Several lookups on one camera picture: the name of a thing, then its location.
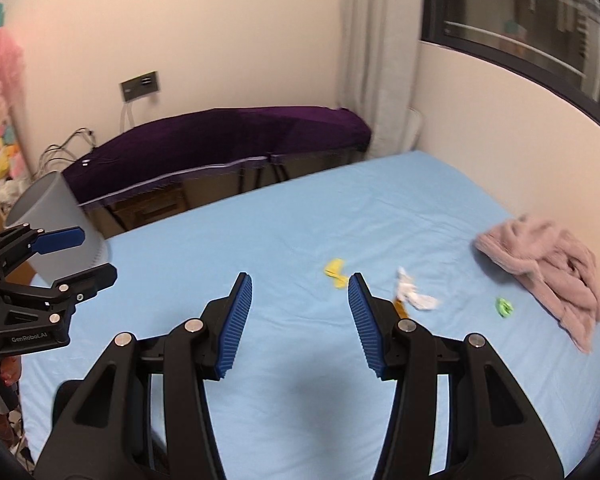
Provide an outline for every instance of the finger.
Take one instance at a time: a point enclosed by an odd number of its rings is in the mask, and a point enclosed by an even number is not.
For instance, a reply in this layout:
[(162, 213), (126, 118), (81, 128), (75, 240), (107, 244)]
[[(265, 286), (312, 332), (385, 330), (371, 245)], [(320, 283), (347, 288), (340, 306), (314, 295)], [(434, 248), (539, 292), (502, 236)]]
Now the finger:
[(20, 380), (22, 374), (22, 362), (20, 356), (6, 357), (0, 366), (0, 377), (7, 386), (12, 386)]

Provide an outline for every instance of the wall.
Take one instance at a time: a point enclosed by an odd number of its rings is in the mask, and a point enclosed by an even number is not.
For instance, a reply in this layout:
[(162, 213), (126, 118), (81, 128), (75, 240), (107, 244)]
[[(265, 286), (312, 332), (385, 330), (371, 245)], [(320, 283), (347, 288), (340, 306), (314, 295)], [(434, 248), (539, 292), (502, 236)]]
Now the wall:
[(600, 127), (494, 64), (423, 43), (413, 107), (419, 148), (458, 168), (514, 215), (567, 226), (600, 270)]
[(76, 128), (119, 133), (119, 83), (157, 70), (136, 123), (211, 107), (335, 106), (340, 0), (3, 0), (24, 48), (30, 163)]

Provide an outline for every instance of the purple cloth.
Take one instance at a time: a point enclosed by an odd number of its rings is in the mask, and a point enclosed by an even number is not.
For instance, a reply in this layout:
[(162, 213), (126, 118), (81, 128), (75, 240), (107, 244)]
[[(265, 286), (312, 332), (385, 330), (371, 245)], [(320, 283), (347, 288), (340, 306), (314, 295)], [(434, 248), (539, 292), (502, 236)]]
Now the purple cloth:
[(305, 153), (357, 149), (371, 130), (353, 112), (320, 107), (216, 108), (137, 126), (63, 172), (82, 206), (108, 205), (193, 174), (263, 166)]

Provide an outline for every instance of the window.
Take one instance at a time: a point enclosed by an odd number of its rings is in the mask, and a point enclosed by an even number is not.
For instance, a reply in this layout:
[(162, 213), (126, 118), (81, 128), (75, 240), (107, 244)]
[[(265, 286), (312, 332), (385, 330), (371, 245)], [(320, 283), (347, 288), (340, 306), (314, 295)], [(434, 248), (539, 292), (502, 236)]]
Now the window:
[(526, 76), (600, 124), (599, 0), (429, 0), (425, 5), (424, 40)]

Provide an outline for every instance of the bed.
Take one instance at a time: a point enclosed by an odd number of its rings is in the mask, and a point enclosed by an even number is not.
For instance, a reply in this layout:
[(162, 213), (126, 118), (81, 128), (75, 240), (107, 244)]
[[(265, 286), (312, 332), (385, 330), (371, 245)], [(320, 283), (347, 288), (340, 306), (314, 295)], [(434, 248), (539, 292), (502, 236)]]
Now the bed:
[[(539, 413), (569, 472), (600, 418), (600, 325), (584, 355), (512, 277), (472, 249), (509, 215), (461, 173), (421, 152), (353, 164), (235, 196), (110, 240), (115, 286), (78, 308), (67, 348), (24, 358), (26, 433), (36, 458), (56, 388), (82, 378), (119, 332), (167, 333), (224, 296), (239, 272), (253, 305), (234, 369), (206, 390), (230, 479), (368, 480), (395, 383), (366, 366), (333, 258), (392, 298), (398, 266), (442, 304), (410, 314), (435, 335), (487, 336)], [(496, 297), (509, 300), (503, 319)], [(444, 468), (440, 378), (432, 472)], [(152, 410), (164, 435), (159, 384)]]

